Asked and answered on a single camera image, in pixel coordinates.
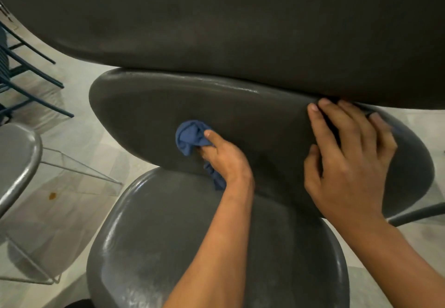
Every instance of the right hand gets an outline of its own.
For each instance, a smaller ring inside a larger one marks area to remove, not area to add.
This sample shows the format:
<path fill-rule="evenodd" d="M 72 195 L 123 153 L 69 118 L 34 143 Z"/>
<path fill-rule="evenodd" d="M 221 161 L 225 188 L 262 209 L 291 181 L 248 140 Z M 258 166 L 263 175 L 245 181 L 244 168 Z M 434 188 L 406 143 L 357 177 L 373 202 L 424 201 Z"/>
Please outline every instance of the right hand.
<path fill-rule="evenodd" d="M 322 98 L 320 109 L 339 130 L 337 145 L 318 107 L 308 106 L 317 145 L 304 162 L 304 186 L 314 203 L 340 234 L 386 223 L 383 193 L 389 164 L 397 149 L 391 127 L 373 113 L 369 119 L 356 106 Z M 323 173 L 318 166 L 322 159 Z"/>
<path fill-rule="evenodd" d="M 227 185 L 238 181 L 253 184 L 249 162 L 236 145 L 212 130 L 204 131 L 204 136 L 214 146 L 203 146 L 198 151 L 221 174 Z"/>

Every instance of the blue cloth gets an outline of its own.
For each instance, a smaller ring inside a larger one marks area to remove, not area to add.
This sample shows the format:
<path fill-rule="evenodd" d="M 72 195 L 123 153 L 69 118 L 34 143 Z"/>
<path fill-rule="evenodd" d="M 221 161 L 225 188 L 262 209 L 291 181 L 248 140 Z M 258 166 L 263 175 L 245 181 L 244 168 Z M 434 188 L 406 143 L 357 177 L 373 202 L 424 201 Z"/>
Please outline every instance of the blue cloth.
<path fill-rule="evenodd" d="M 212 130 L 207 124 L 192 120 L 185 121 L 176 130 L 176 146 L 185 156 L 190 156 L 195 146 L 212 145 L 212 143 L 204 136 L 205 130 Z M 223 176 L 216 171 L 213 166 L 206 162 L 204 169 L 212 177 L 216 190 L 225 190 L 226 181 Z"/>

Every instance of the stool leg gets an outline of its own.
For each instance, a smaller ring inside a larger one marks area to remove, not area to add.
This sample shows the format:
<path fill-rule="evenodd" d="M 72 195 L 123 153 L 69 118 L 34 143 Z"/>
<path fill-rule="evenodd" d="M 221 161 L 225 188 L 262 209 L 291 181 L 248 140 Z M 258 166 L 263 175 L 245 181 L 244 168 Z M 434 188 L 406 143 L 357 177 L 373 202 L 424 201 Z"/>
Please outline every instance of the stool leg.
<path fill-rule="evenodd" d="M 34 268 L 36 268 L 37 271 L 39 271 L 43 276 L 49 279 L 49 281 L 37 281 L 37 280 L 31 280 L 31 279 L 20 279 L 20 278 L 13 278 L 13 277 L 7 277 L 7 276 L 0 276 L 0 279 L 8 280 L 8 281 L 15 281 L 15 282 L 26 282 L 26 283 L 38 283 L 38 284 L 58 284 L 60 282 L 60 277 L 55 278 L 53 276 L 50 276 L 47 271 L 43 269 L 42 266 L 40 266 L 35 260 L 32 259 L 32 257 L 24 250 L 22 249 L 14 240 L 6 233 L 3 233 L 4 237 L 6 238 L 6 241 L 11 244 L 26 260 L 29 261 L 31 265 L 33 265 Z"/>
<path fill-rule="evenodd" d="M 40 163 L 42 163 L 42 164 L 51 165 L 51 166 L 54 166 L 54 167 L 59 167 L 59 168 L 61 168 L 61 169 L 63 169 L 63 170 L 68 170 L 68 171 L 77 172 L 77 173 L 80 173 L 81 175 L 86 175 L 86 176 L 90 176 L 90 177 L 93 177 L 93 178 L 98 178 L 98 179 L 102 179 L 102 180 L 110 181 L 110 182 L 113 182 L 113 183 L 115 183 L 115 184 L 123 185 L 123 183 L 122 183 L 121 181 L 118 181 L 118 180 L 116 180 L 116 179 L 114 179 L 114 178 L 111 178 L 110 176 L 107 176 L 107 175 L 103 174 L 102 172 L 99 172 L 99 171 L 93 169 L 92 167 L 90 167 L 90 166 L 88 166 L 88 165 L 86 165 L 86 164 L 84 164 L 84 163 L 78 161 L 77 159 L 74 159 L 73 157 L 69 156 L 68 154 L 63 153 L 63 152 L 60 151 L 60 150 L 50 149 L 50 148 L 47 148 L 47 147 L 44 147 L 43 149 L 45 149 L 45 150 L 49 150 L 49 151 L 58 152 L 58 153 L 60 153 L 60 154 L 62 155 L 62 157 L 64 157 L 64 156 L 65 156 L 65 157 L 68 157 L 69 159 L 74 160 L 75 162 L 79 163 L 80 165 L 85 166 L 85 167 L 89 168 L 90 170 L 92 170 L 92 171 L 94 171 L 94 172 L 100 174 L 100 176 L 92 175 L 92 174 L 90 174 L 90 173 L 83 172 L 83 171 L 79 171 L 79 170 L 75 170 L 75 169 L 70 169 L 70 168 L 68 168 L 68 167 L 65 167 L 65 166 L 62 166 L 62 165 L 59 165 L 59 164 L 54 164 L 54 163 L 45 162 L 45 161 L 43 161 L 43 160 L 40 162 Z"/>

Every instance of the metal chair leg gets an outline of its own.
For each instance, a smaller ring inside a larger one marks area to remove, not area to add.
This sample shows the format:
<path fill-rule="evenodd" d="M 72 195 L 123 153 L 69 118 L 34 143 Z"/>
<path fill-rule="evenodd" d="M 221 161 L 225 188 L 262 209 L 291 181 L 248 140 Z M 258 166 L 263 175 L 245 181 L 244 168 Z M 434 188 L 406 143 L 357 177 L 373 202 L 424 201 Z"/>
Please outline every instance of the metal chair leg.
<path fill-rule="evenodd" d="M 409 213 L 405 213 L 402 215 L 398 215 L 396 217 L 392 217 L 388 220 L 388 222 L 394 226 L 405 225 L 406 223 L 426 219 L 430 217 L 434 217 L 436 215 L 445 214 L 445 203 L 439 203 L 436 205 L 427 206 L 421 208 L 420 210 L 415 210 Z"/>
<path fill-rule="evenodd" d="M 68 116 L 70 118 L 74 117 L 74 115 L 72 113 L 69 113 L 68 111 L 65 111 L 64 109 L 58 108 L 55 105 L 52 105 L 52 104 L 50 104 L 48 102 L 45 102 L 44 100 L 42 100 L 42 99 L 40 99 L 40 98 L 38 98 L 38 97 L 36 97 L 34 95 L 31 95 L 29 92 L 27 92 L 26 90 L 23 90 L 22 88 L 20 88 L 18 85 L 14 84 L 13 82 L 11 82 L 9 80 L 2 79 L 1 77 L 0 77 L 0 80 L 4 84 L 9 86 L 10 88 L 12 88 L 15 91 L 21 93 L 22 95 L 25 95 L 27 98 L 33 100 L 34 102 L 40 103 L 40 104 L 46 106 L 47 108 L 50 108 L 50 109 L 52 109 L 54 111 L 57 111 L 58 113 L 60 113 L 62 115 Z"/>
<path fill-rule="evenodd" d="M 42 266 L 40 266 L 33 258 L 23 249 L 21 248 L 14 240 L 6 233 L 3 233 L 4 237 L 6 238 L 6 241 L 11 244 L 19 253 L 22 255 L 28 262 L 36 268 L 38 272 L 40 272 L 44 277 L 48 279 L 48 281 L 38 281 L 38 280 L 31 280 L 31 279 L 21 279 L 21 278 L 14 278 L 14 277 L 8 277 L 8 276 L 0 276 L 0 279 L 7 280 L 7 281 L 15 281 L 15 282 L 25 282 L 25 283 L 37 283 L 37 284 L 57 284 L 60 282 L 59 275 L 57 278 L 51 276 Z"/>
<path fill-rule="evenodd" d="M 34 67 L 32 64 L 28 63 L 27 61 L 25 61 L 23 58 L 21 58 L 20 56 L 18 56 L 17 54 L 15 54 L 14 52 L 12 52 L 11 50 L 9 50 L 8 47 L 4 47 L 2 45 L 0 45 L 0 48 L 6 52 L 6 54 L 8 56 L 10 56 L 11 58 L 13 58 L 14 60 L 16 60 L 17 62 L 19 62 L 20 64 L 26 66 L 29 68 L 29 70 L 31 70 L 32 72 L 34 72 L 36 75 L 39 75 L 41 78 L 44 78 L 45 80 L 47 80 L 48 82 L 53 83 L 55 86 L 58 86 L 59 88 L 64 88 L 64 85 L 62 82 L 59 82 L 58 80 L 52 78 L 51 76 L 48 76 L 47 74 L 45 74 L 44 72 L 40 71 L 39 69 L 37 69 L 36 67 Z"/>
<path fill-rule="evenodd" d="M 90 177 L 93 177 L 93 178 L 98 178 L 98 179 L 102 179 L 102 180 L 105 180 L 105 181 L 110 181 L 110 182 L 113 182 L 113 183 L 115 183 L 115 184 L 123 185 L 123 183 L 122 183 L 121 181 L 118 181 L 118 180 L 116 180 L 116 179 L 114 179 L 114 178 L 111 178 L 110 176 L 107 176 L 107 175 L 103 174 L 103 173 L 100 172 L 100 171 L 97 171 L 97 170 L 93 169 L 92 167 L 90 167 L 90 166 L 88 166 L 88 165 L 86 165 L 86 164 L 84 164 L 84 163 L 78 161 L 77 159 L 74 159 L 73 157 L 69 156 L 69 155 L 66 154 L 66 153 L 63 153 L 63 152 L 60 151 L 60 150 L 51 149 L 51 148 L 47 148 L 47 147 L 44 147 L 43 149 L 44 149 L 44 150 L 49 150 L 49 151 L 58 152 L 58 153 L 60 153 L 62 156 L 68 157 L 69 159 L 74 160 L 75 162 L 79 163 L 80 165 L 85 166 L 85 167 L 89 168 L 90 170 L 92 170 L 92 171 L 94 171 L 94 172 L 100 174 L 100 176 L 92 175 L 92 174 L 90 174 L 90 173 L 86 173 L 86 172 L 79 171 L 79 170 L 75 170 L 75 169 L 70 169 L 70 168 L 65 167 L 65 166 L 62 166 L 62 165 L 58 165 L 58 164 L 54 164 L 54 163 L 45 162 L 45 161 L 43 161 L 43 160 L 40 162 L 40 163 L 42 163 L 42 164 L 51 165 L 51 166 L 54 166 L 54 167 L 59 167 L 59 168 L 61 168 L 61 169 L 63 169 L 63 170 L 68 170 L 68 171 L 77 172 L 77 173 L 80 173 L 81 175 L 86 175 L 86 176 L 90 176 Z"/>
<path fill-rule="evenodd" d="M 54 60 L 50 59 L 48 56 L 42 54 L 41 52 L 39 52 L 36 48 L 34 48 L 33 46 L 31 46 L 28 42 L 26 42 L 25 40 L 23 40 L 19 35 L 15 34 L 12 30 L 10 30 L 7 26 L 5 26 L 1 21 L 0 21 L 0 27 L 2 27 L 4 30 L 6 30 L 9 34 L 11 34 L 12 36 L 14 36 L 17 40 L 19 40 L 21 43 L 23 43 L 25 46 L 27 46 L 29 49 L 31 49 L 33 52 L 36 52 L 37 54 L 39 54 L 40 56 L 42 56 L 44 59 L 48 60 L 49 62 L 51 62 L 52 64 L 56 64 Z"/>

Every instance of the stool seat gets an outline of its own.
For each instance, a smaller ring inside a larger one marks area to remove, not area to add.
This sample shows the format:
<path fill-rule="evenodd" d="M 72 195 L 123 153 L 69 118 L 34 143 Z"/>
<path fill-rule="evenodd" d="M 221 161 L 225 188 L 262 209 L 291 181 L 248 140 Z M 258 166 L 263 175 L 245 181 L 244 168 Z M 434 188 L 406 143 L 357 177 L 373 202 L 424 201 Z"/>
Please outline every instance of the stool seat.
<path fill-rule="evenodd" d="M 42 141 L 30 127 L 0 127 L 0 218 L 14 204 L 35 175 L 42 158 Z"/>
<path fill-rule="evenodd" d="M 163 168 L 111 210 L 87 263 L 97 308 L 160 308 L 192 262 L 222 193 L 209 177 Z M 341 247 L 317 216 L 255 196 L 245 307 L 349 307 Z"/>

